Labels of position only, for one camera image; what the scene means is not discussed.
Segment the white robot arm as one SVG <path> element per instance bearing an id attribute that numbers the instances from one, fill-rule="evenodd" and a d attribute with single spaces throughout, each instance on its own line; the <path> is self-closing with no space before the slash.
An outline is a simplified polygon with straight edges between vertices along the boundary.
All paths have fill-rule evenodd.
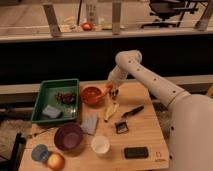
<path id="1" fill-rule="evenodd" d="M 191 94 L 141 65 L 138 50 L 121 51 L 108 80 L 116 90 L 131 74 L 171 112 L 168 171 L 213 171 L 213 99 Z"/>

